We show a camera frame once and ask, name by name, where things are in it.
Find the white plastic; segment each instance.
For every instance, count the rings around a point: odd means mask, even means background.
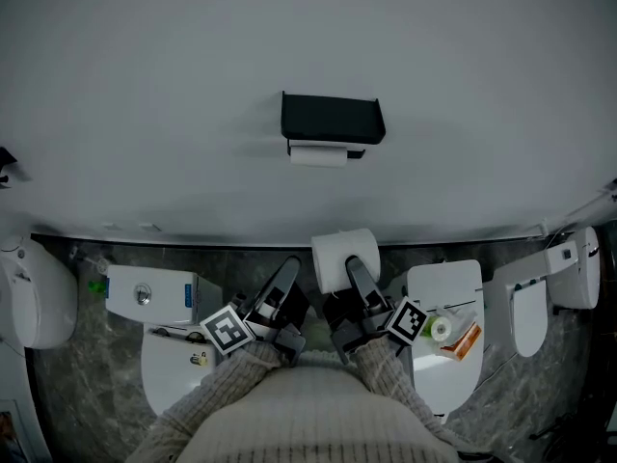
[[[542,347],[549,329],[546,282],[515,291],[510,306],[516,349],[519,355],[531,357]]]
[[[594,309],[600,294],[600,252],[593,228],[577,231],[569,239],[577,246],[578,265],[547,278],[550,300],[566,309]]]
[[[110,265],[107,278],[107,310],[138,322],[184,327],[222,306],[220,287],[187,271]],[[138,286],[151,293],[144,305],[136,298]]]
[[[487,341],[524,357],[535,354],[549,323],[545,280],[551,273],[576,269],[577,260],[576,244],[564,242],[497,269],[484,284]],[[516,290],[517,285],[523,289]]]
[[[11,287],[15,332],[27,348],[54,348],[73,334],[77,282],[37,242],[12,237],[0,248],[0,265]]]
[[[394,278],[384,294],[397,302],[408,294],[427,312],[437,307],[448,307],[453,313],[473,308],[476,322],[484,329],[482,274],[477,260],[414,266]],[[434,348],[435,342],[425,337],[418,338],[411,348],[414,384],[433,413],[442,415],[459,408],[473,393],[482,370],[484,333],[462,362],[435,355]]]
[[[13,348],[0,345],[0,413],[11,413],[13,428],[26,461],[50,462],[51,454],[40,430],[35,401],[30,390],[26,351],[13,321],[11,287],[0,263],[0,335]]]
[[[142,382],[148,404],[156,415],[161,415],[214,371],[217,355],[212,344],[166,338],[150,329],[151,326],[145,327],[142,344]]]

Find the tissue roll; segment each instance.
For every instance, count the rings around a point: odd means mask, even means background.
[[[452,323],[447,317],[429,317],[421,335],[436,342],[446,341],[452,334]]]
[[[311,240],[312,259],[317,283],[322,293],[351,288],[345,261],[358,256],[372,279],[377,282],[381,261],[377,241],[370,230],[342,231],[332,235],[314,236]]]
[[[292,165],[342,168],[347,164],[346,148],[292,146],[289,156]]]

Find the black toilet paper holder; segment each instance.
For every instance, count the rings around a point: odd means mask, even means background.
[[[9,176],[2,175],[2,170],[4,169],[5,166],[12,165],[13,163],[16,163],[16,162],[17,160],[14,158],[14,156],[10,152],[5,150],[4,148],[0,148],[0,190],[11,188],[11,187],[7,187],[6,185],[4,185],[5,183],[9,181]]]
[[[281,134],[301,146],[310,142],[318,146],[355,145],[347,150],[348,159],[361,159],[366,150],[357,145],[377,145],[386,136],[386,126],[379,99],[374,101],[346,97],[288,95],[282,92]]]

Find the gray floor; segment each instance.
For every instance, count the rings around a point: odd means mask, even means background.
[[[40,419],[48,443],[62,461],[122,461],[139,444],[154,421],[140,374],[142,325],[105,310],[102,295],[91,293],[89,281],[100,280],[87,262],[68,262],[67,239],[40,238],[47,250],[67,263],[79,280],[79,313],[73,338],[60,348],[34,353],[40,396]],[[90,258],[110,257],[118,264],[194,271],[221,285],[226,300],[243,290],[257,291],[294,254],[303,262],[299,285],[320,310],[310,250],[191,250],[162,247],[99,245],[77,242]],[[531,254],[543,241],[515,241],[382,251],[386,285],[413,265],[440,259],[477,259],[483,281],[496,267]],[[447,426],[469,440],[505,449],[529,463],[541,461],[548,441],[531,442],[529,434],[556,416],[576,410],[587,370],[591,326],[584,316],[550,313],[548,337],[532,358],[509,358],[498,347],[485,353],[480,382],[488,379]]]

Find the person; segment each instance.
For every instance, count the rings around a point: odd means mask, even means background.
[[[443,427],[389,347],[370,340],[344,366],[271,344],[232,353],[164,412],[128,457],[137,462],[512,462]]]

